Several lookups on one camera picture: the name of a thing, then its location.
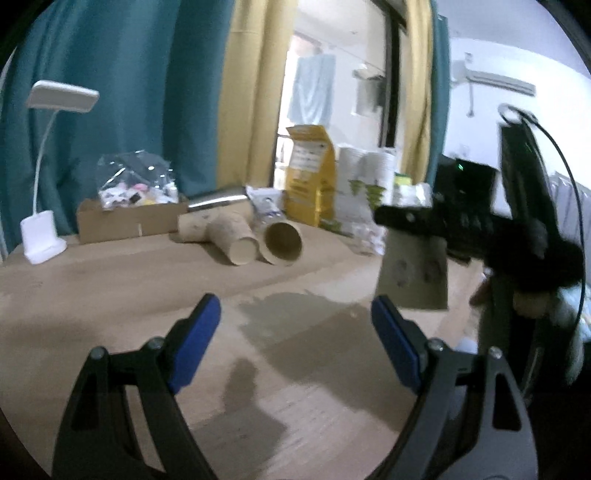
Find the teal curtain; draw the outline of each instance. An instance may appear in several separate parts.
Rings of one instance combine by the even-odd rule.
[[[431,0],[433,12],[433,70],[431,72],[431,140],[429,165],[425,181],[435,182],[439,156],[443,153],[447,131],[450,96],[450,53],[447,18],[437,12],[436,0]]]
[[[93,111],[61,112],[46,144],[40,210],[59,234],[96,196],[102,154],[147,150],[171,162],[187,196],[216,186],[217,104],[233,0],[56,0],[17,47],[0,118],[0,211],[8,249],[32,211],[35,159],[50,112],[28,110],[38,80],[100,92]]]

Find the blue towel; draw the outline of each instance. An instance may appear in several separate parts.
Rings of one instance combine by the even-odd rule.
[[[287,114],[291,122],[328,127],[332,114],[335,65],[336,57],[329,54],[298,59]]]

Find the lamp base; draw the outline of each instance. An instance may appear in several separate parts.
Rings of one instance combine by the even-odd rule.
[[[24,218],[21,221],[21,234],[25,257],[32,265],[46,262],[67,247],[66,241],[57,236],[51,210]]]

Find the black cable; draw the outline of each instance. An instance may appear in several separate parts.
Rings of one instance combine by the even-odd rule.
[[[585,292],[586,292],[586,288],[587,288],[587,286],[586,286],[587,285],[587,278],[586,278],[586,272],[585,272],[585,269],[587,266],[587,261],[585,259],[585,240],[584,240],[584,232],[583,232],[583,230],[584,230],[583,206],[581,204],[581,197],[579,195],[579,188],[577,187],[577,182],[574,180],[573,172],[571,171],[571,169],[569,167],[569,163],[566,161],[566,158],[564,157],[562,150],[560,149],[560,147],[558,146],[558,144],[556,143],[554,138],[552,138],[552,135],[550,135],[548,133],[548,131],[540,125],[540,123],[538,122],[538,119],[533,114],[531,114],[529,112],[525,112],[525,111],[523,111],[517,107],[514,107],[512,105],[502,105],[501,107],[499,107],[499,113],[500,113],[501,117],[503,118],[503,120],[507,123],[508,123],[508,120],[503,116],[503,114],[501,112],[502,107],[505,107],[505,108],[517,113],[517,115],[519,115],[522,120],[525,120],[526,122],[531,123],[532,125],[537,127],[546,137],[548,137],[548,140],[550,140],[550,142],[552,143],[552,145],[554,145],[554,148],[558,152],[558,155],[560,155],[560,158],[561,158],[562,162],[564,163],[564,166],[566,167],[566,171],[569,174],[570,182],[573,185],[574,197],[577,202],[577,210],[579,211],[579,234],[580,234],[581,250],[583,251],[583,276],[581,278],[581,282],[582,282],[581,298],[579,300],[579,311],[577,312],[576,321],[574,323],[574,328],[576,329],[579,325],[579,320],[580,320],[581,315],[583,313],[583,306],[585,303]]]

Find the screw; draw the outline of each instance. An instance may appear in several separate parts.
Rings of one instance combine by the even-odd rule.
[[[95,346],[90,351],[90,358],[92,358],[93,360],[100,360],[105,356],[105,353],[107,353],[107,350],[105,350],[101,346]]]
[[[150,350],[160,350],[164,345],[164,339],[162,337],[154,337],[148,341],[148,348]]]
[[[436,352],[443,352],[443,342],[439,338],[429,339],[427,346]]]
[[[497,360],[503,356],[503,351],[497,346],[491,346],[488,349],[488,353],[491,355],[491,357],[496,358]]]

